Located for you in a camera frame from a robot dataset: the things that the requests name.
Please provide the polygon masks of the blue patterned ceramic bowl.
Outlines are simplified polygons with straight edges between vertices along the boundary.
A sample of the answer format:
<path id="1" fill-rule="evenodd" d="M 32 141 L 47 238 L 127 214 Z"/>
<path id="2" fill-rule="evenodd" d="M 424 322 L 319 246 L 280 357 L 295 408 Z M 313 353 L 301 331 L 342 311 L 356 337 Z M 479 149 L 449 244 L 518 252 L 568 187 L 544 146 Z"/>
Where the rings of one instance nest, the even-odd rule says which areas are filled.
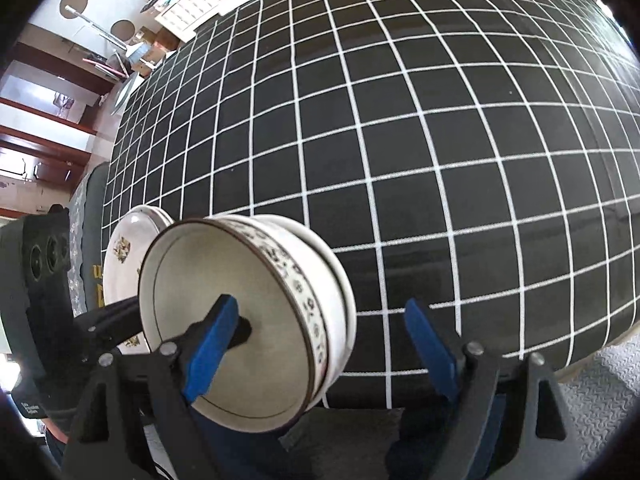
<path id="1" fill-rule="evenodd" d="M 271 222 L 177 222 L 146 252 L 143 333 L 182 346 L 179 390 L 220 426 L 259 434 L 318 402 L 345 341 L 342 297 L 322 258 Z"/>

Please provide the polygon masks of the cartoon print white plate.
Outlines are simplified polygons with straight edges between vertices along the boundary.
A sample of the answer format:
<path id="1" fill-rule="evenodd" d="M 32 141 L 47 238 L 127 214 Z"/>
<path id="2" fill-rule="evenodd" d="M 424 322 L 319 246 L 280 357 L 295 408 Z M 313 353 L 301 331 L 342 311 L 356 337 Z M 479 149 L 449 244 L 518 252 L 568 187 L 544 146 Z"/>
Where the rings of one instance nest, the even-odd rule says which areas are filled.
<path id="1" fill-rule="evenodd" d="M 104 258 L 104 304 L 137 295 L 144 256 L 157 235 L 173 223 L 162 208 L 145 205 L 130 209 L 117 222 Z"/>

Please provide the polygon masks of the white speckled bowl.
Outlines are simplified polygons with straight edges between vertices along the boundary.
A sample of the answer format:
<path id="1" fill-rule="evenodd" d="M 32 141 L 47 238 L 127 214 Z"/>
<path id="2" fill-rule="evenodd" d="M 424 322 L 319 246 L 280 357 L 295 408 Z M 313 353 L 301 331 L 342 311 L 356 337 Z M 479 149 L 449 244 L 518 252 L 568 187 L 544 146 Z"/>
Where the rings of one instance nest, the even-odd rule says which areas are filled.
<path id="1" fill-rule="evenodd" d="M 311 404 L 314 405 L 326 396 L 329 388 L 337 381 L 338 376 L 342 374 L 341 360 L 346 347 L 346 327 L 343 296 L 340 285 L 337 284 L 331 269 L 320 257 L 318 252 L 299 237 L 300 228 L 303 226 L 303 223 L 278 216 L 277 214 L 258 214 L 256 219 L 287 230 L 304 243 L 318 260 L 314 270 L 318 270 L 320 275 L 314 275 L 311 278 L 311 284 L 314 286 L 314 291 L 319 294 L 320 310 L 322 312 L 324 325 L 326 326 L 326 334 L 328 335 L 329 364 L 326 370 L 326 378 L 324 378 L 322 386 L 314 397 L 314 400 L 311 401 Z"/>

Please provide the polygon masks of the plain white bowl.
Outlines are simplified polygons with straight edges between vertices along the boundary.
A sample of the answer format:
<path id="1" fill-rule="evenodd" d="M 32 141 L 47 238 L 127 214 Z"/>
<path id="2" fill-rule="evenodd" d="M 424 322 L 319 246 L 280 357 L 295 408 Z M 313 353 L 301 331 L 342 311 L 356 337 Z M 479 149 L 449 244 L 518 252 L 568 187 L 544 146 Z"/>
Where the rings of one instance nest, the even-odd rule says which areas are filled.
<path id="1" fill-rule="evenodd" d="M 345 327 L 346 327 L 346 347 L 343 351 L 341 360 L 341 370 L 344 370 L 354 350 L 357 335 L 357 309 L 354 291 L 350 284 L 348 275 L 334 251 L 329 248 L 324 240 L 312 229 L 302 226 L 300 228 L 299 237 L 302 238 L 309 246 L 314 248 L 324 262 L 331 269 L 337 284 L 340 285 L 343 296 Z"/>

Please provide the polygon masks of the grey sofa cushion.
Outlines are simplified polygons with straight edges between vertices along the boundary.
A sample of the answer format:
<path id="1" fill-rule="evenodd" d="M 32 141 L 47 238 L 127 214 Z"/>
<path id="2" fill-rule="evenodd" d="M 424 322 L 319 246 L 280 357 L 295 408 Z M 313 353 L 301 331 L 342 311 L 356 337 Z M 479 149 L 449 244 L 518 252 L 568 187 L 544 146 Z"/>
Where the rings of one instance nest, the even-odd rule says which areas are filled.
<path id="1" fill-rule="evenodd" d="M 82 178 L 70 203 L 70 270 L 67 272 L 74 316 L 104 306 L 102 290 L 102 217 L 108 163 Z"/>

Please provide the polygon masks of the black white grid tablecloth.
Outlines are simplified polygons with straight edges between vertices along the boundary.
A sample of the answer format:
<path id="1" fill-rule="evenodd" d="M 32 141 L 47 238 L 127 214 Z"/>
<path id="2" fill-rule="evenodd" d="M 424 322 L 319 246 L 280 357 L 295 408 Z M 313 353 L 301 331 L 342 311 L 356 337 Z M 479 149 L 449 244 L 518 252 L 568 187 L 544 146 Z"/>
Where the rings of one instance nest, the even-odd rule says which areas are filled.
<path id="1" fill-rule="evenodd" d="M 280 214 L 348 273 L 329 408 L 427 385 L 401 312 L 554 368 L 639 319 L 639 57 L 592 0 L 253 0 L 134 92 L 104 197 Z"/>

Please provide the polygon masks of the white plastic bin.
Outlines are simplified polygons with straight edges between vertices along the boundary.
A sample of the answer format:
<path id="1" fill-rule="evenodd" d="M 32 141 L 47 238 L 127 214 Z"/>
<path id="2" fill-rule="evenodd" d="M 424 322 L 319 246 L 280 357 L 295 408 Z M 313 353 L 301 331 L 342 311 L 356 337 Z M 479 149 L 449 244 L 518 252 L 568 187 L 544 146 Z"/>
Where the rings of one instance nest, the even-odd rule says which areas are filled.
<path id="1" fill-rule="evenodd" d="M 111 115 L 122 114 L 126 108 L 126 104 L 130 96 L 144 83 L 144 78 L 138 73 L 133 72 L 128 79 L 122 84 L 115 96 Z"/>

